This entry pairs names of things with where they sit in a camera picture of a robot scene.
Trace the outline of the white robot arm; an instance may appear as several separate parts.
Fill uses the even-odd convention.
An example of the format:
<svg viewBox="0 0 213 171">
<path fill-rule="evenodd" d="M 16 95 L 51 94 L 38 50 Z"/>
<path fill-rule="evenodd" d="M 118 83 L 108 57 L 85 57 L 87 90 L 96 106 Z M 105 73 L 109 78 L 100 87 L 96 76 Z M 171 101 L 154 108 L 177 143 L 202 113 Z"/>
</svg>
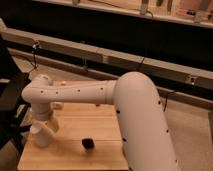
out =
<svg viewBox="0 0 213 171">
<path fill-rule="evenodd" d="M 50 77 L 38 75 L 22 90 L 22 98 L 40 121 L 50 118 L 53 102 L 112 105 L 129 171 L 180 171 L 159 93 L 143 73 L 66 86 L 55 86 Z"/>
</svg>

